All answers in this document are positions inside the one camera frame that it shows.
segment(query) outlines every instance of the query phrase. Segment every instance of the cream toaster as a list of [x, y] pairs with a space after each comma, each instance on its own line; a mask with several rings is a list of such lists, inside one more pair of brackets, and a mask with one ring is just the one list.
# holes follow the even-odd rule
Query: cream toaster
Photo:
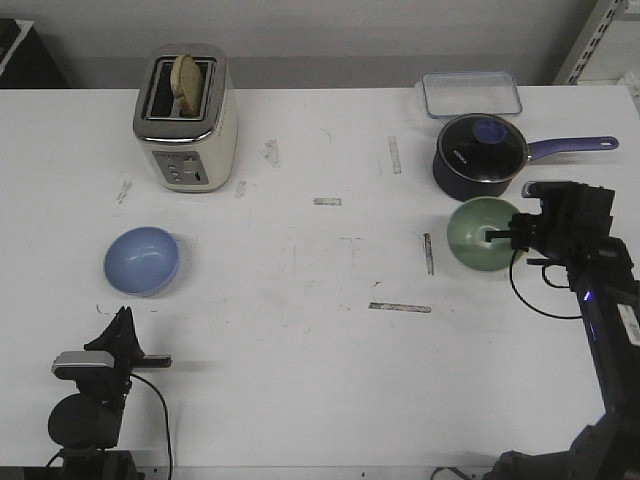
[[[199, 81], [191, 111], [174, 88], [175, 67], [186, 63], [185, 57]], [[238, 110], [224, 53], [199, 43], [156, 50], [138, 93], [133, 132], [165, 187], [210, 192], [222, 186], [231, 173], [238, 138]]]

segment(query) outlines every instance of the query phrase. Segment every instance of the blue bowl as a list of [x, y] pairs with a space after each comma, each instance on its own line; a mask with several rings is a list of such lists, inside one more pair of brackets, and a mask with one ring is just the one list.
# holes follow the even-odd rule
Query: blue bowl
[[140, 227], [122, 234], [107, 250], [104, 273], [116, 290], [145, 297], [166, 287], [178, 271], [178, 245], [166, 231]]

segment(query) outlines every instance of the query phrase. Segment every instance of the saucepan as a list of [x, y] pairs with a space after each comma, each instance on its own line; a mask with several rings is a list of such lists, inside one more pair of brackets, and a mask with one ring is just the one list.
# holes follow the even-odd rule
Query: saucepan
[[527, 143], [501, 117], [471, 113], [454, 118], [438, 135], [433, 176], [457, 200], [500, 196], [525, 165], [557, 152], [613, 150], [615, 137], [554, 138]]

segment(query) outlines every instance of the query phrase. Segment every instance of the purple handle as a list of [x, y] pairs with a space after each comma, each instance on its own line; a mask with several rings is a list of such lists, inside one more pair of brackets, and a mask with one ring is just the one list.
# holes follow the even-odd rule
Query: purple handle
[[580, 152], [585, 150], [615, 150], [619, 142], [616, 137], [552, 138], [529, 144], [530, 160], [537, 160], [552, 153]]

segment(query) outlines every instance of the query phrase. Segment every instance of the white table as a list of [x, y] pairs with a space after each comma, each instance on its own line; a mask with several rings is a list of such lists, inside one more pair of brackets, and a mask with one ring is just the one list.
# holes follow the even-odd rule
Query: white table
[[[520, 91], [513, 121], [529, 141], [615, 135], [620, 148], [542, 159], [503, 197], [538, 212], [519, 196], [524, 181], [615, 189], [613, 234], [639, 259], [640, 122], [626, 90]], [[173, 355], [147, 378], [167, 398], [182, 466], [489, 465], [505, 450], [564, 450], [597, 421], [581, 322], [536, 315], [505, 272], [472, 271], [450, 253], [458, 202], [431, 174], [442, 122], [425, 118], [414, 90], [237, 91], [231, 178], [202, 195], [156, 181], [132, 133], [136, 95], [0, 91], [0, 465], [41, 465], [57, 450], [47, 419], [76, 390], [51, 362], [121, 305], [147, 354]], [[172, 232], [182, 254], [174, 282], [146, 299], [102, 273], [111, 241], [140, 225]], [[536, 305], [577, 311], [538, 269], [515, 271]], [[162, 411], [144, 385], [129, 396], [119, 447], [141, 465], [166, 463]]]

